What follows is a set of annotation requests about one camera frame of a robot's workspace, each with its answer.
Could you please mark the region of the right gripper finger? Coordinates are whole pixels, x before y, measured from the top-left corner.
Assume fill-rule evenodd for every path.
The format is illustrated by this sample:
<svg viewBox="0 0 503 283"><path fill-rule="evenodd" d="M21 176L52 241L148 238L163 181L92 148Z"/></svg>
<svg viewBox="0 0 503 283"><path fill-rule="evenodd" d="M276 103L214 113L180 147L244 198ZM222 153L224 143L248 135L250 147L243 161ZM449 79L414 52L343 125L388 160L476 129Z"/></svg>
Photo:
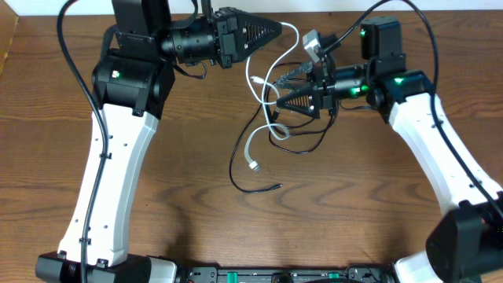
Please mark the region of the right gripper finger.
<svg viewBox="0 0 503 283"><path fill-rule="evenodd" d="M310 87L291 91L288 95L277 99L276 105L311 118L317 117L317 106Z"/></svg>
<svg viewBox="0 0 503 283"><path fill-rule="evenodd" d="M296 65L296 68L281 75L275 83L275 86L280 89L295 89L294 83L307 83L310 79L310 74L313 71L314 65L311 61L307 62L290 62L279 64L279 67L287 65Z"/></svg>

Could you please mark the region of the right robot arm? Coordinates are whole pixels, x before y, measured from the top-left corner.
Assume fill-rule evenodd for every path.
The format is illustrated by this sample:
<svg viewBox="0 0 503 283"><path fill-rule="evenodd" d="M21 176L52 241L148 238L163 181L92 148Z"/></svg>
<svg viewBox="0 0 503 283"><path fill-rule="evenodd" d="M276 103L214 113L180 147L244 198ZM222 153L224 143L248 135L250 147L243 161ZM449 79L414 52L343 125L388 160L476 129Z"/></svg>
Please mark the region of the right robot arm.
<svg viewBox="0 0 503 283"><path fill-rule="evenodd" d="M400 282L478 282L502 267L502 188L457 135L421 70L409 70L395 17L359 25L361 64L336 67L341 41L317 31L303 36L307 83L277 105L312 118L342 100L364 97L404 140L428 178L442 219L425 249L395 263Z"/></svg>

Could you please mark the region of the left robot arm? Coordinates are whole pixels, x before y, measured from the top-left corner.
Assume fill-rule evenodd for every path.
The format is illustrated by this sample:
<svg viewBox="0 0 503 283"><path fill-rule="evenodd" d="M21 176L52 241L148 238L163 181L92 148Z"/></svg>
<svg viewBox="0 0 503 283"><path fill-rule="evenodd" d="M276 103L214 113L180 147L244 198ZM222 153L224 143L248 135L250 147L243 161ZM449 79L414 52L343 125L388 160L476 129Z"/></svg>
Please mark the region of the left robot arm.
<svg viewBox="0 0 503 283"><path fill-rule="evenodd" d="M194 2L173 20L163 0L114 0L92 86L92 140L79 198L58 249L40 255L46 282L184 282L176 263L129 252L130 213L145 153L175 76L190 65L230 68L282 33L279 22Z"/></svg>

